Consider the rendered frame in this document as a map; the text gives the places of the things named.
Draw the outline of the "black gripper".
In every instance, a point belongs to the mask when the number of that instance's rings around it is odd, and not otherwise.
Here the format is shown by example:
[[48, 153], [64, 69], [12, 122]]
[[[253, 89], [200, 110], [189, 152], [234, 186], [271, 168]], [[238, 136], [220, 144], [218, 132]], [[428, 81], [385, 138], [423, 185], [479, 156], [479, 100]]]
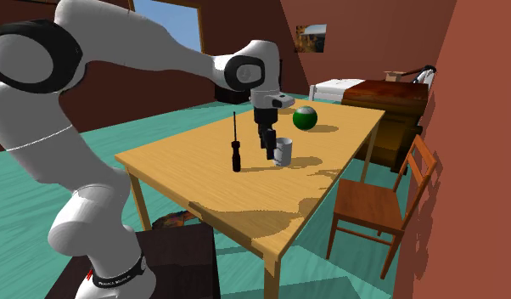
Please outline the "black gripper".
[[266, 150], [267, 159], [273, 160], [276, 149], [276, 131], [272, 129], [272, 125], [278, 121], [278, 110], [254, 108], [254, 120], [258, 125], [261, 148]]

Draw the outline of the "grey cup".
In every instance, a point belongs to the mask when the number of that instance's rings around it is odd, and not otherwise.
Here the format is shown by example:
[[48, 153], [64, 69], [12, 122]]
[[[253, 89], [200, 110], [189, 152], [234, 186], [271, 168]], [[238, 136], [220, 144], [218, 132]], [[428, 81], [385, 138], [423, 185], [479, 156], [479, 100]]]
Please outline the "grey cup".
[[275, 166], [288, 166], [291, 163], [292, 140], [290, 138], [277, 138], [274, 150], [273, 163]]

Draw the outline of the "black screwdriver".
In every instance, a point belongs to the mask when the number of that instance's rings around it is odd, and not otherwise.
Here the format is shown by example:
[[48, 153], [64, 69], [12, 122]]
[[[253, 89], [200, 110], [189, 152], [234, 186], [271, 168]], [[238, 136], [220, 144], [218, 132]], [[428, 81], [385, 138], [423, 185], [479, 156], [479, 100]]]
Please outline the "black screwdriver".
[[240, 164], [240, 142], [237, 140], [237, 126], [236, 126], [236, 113], [233, 112], [233, 136], [234, 141], [232, 141], [231, 146], [233, 148], [233, 156], [232, 156], [232, 165], [233, 165], [233, 171], [239, 172], [241, 170], [241, 164]]

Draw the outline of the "green and white ball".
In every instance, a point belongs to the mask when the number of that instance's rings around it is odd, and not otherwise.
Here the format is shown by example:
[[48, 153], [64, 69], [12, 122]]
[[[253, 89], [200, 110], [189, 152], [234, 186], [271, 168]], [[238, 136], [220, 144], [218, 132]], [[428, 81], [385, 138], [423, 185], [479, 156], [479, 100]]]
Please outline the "green and white ball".
[[293, 114], [293, 123], [300, 130], [310, 130], [317, 124], [317, 112], [311, 106], [301, 106]]

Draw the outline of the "light wooden table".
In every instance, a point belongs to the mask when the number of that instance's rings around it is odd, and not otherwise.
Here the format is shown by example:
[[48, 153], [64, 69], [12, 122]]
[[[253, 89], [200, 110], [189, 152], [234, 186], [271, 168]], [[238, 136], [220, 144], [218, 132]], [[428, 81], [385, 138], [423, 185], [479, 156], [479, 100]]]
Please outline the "light wooden table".
[[146, 183], [264, 262], [264, 299], [278, 299], [281, 259], [364, 143], [373, 144], [383, 111], [308, 101], [318, 114], [297, 129], [292, 109], [275, 129], [290, 138], [292, 161], [274, 166], [260, 147], [252, 112], [236, 117], [239, 172], [233, 171], [233, 117], [115, 155], [127, 170], [140, 220]]

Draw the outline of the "white bed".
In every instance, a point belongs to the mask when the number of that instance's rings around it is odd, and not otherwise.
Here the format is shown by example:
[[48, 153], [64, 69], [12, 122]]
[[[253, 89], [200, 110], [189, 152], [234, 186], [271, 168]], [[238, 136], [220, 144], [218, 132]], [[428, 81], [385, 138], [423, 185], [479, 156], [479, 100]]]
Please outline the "white bed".
[[340, 102], [346, 89], [364, 82], [363, 79], [331, 79], [310, 86], [309, 100], [326, 99]]

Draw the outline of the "brown wooden chair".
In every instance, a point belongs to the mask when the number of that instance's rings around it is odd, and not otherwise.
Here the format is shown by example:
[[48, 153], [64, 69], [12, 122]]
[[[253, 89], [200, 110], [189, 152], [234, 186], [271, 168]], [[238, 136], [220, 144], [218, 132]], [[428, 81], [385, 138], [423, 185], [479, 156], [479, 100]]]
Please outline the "brown wooden chair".
[[[417, 135], [391, 189], [341, 179], [334, 204], [333, 221], [329, 233], [326, 257], [331, 255], [335, 233], [338, 231], [387, 245], [390, 249], [380, 274], [380, 278], [384, 279], [436, 165], [437, 159], [430, 152], [421, 136]], [[412, 199], [411, 207], [407, 209], [405, 214], [401, 214], [396, 191], [398, 190], [402, 175], [408, 167], [412, 170], [413, 178], [417, 182], [418, 187]], [[392, 241], [388, 242], [378, 237], [342, 228], [338, 225], [340, 221], [374, 229], [378, 234], [390, 234]]]

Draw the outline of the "colourful patterned object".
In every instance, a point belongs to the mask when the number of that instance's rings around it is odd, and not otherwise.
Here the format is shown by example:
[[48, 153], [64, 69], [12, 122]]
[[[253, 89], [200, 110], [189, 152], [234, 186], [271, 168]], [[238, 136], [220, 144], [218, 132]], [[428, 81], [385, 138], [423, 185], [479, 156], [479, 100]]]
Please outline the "colourful patterned object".
[[189, 211], [173, 212], [155, 220], [152, 229], [182, 227], [186, 221], [195, 218], [196, 216]]

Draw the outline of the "dark wooden dresser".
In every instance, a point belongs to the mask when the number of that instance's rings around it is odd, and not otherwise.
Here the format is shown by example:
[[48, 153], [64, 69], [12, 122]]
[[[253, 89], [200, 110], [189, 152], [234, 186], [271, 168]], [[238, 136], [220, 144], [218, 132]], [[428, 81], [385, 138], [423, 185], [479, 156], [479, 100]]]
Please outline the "dark wooden dresser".
[[428, 104], [430, 86], [426, 83], [366, 80], [345, 90], [342, 104], [382, 110], [370, 161], [398, 172]]

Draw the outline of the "dark robot stand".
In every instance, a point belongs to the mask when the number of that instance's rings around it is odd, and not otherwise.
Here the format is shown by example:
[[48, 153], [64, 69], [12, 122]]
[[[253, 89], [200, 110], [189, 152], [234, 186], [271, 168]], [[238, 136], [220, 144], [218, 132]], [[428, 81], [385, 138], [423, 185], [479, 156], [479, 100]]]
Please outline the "dark robot stand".
[[156, 276], [150, 299], [221, 299], [210, 225], [153, 229], [137, 237]]

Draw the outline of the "black and white curved object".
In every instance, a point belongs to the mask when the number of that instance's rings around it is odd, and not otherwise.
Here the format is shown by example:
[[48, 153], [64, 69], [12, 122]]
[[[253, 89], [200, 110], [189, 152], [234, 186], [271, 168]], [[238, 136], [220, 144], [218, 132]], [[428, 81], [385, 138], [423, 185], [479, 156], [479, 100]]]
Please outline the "black and white curved object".
[[412, 83], [423, 83], [430, 85], [435, 73], [436, 68], [433, 65], [426, 65], [412, 80]]

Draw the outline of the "wall picture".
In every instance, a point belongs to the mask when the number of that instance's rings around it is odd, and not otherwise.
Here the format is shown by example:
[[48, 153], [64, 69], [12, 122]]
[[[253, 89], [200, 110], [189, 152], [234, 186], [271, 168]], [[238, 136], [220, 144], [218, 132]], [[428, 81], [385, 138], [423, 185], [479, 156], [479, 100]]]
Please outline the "wall picture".
[[326, 28], [326, 24], [296, 26], [295, 51], [297, 53], [322, 53]]

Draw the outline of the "window with wooden frame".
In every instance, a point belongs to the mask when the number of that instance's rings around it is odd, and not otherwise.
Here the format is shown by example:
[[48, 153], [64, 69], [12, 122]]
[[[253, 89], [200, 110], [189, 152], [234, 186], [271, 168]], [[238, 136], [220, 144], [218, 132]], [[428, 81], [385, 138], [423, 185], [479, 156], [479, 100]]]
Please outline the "window with wooden frame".
[[132, 0], [135, 11], [164, 26], [183, 46], [201, 52], [198, 9], [156, 0]]

